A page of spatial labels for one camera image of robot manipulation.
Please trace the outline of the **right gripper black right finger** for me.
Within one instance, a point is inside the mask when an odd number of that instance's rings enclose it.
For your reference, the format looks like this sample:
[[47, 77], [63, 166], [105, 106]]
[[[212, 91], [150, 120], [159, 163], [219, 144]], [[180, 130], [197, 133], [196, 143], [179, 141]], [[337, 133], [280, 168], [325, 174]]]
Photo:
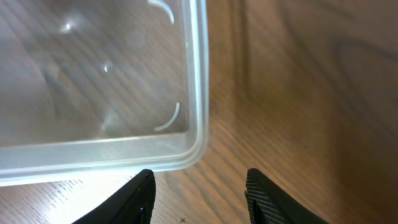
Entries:
[[256, 168], [248, 169], [244, 194], [251, 224], [326, 224]]

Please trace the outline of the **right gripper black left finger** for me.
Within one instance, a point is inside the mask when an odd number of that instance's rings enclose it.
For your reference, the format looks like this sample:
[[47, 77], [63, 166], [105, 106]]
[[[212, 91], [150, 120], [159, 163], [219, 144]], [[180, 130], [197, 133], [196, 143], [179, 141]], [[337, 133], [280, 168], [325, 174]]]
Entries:
[[144, 169], [73, 224], [149, 224], [155, 195], [154, 173]]

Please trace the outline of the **clear plastic storage container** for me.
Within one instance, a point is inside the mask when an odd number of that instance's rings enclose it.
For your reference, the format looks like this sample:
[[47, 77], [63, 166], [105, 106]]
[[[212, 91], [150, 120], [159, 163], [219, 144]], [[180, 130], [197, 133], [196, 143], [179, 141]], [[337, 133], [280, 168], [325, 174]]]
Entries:
[[205, 153], [201, 0], [1, 0], [1, 185], [184, 169]]

